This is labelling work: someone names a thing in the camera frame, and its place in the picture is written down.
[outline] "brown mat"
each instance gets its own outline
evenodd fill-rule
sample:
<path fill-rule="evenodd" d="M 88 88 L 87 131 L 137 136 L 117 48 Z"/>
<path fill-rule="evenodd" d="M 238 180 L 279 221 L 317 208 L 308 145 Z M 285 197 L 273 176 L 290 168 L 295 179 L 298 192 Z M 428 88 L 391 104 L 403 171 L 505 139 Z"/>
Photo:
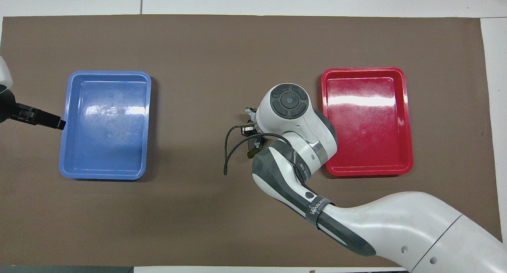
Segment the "brown mat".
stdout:
<path fill-rule="evenodd" d="M 0 264 L 395 266 L 355 255 L 264 194 L 246 145 L 221 173 L 223 138 L 245 107 L 293 82 L 320 109 L 331 67 L 405 72 L 414 168 L 374 179 L 328 179 L 322 168 L 310 187 L 338 206 L 427 192 L 500 238 L 479 19 L 5 18 L 0 54 L 18 102 L 59 115 L 74 71 L 153 79 L 148 170 L 134 183 L 66 179 L 60 131 L 0 125 Z"/>

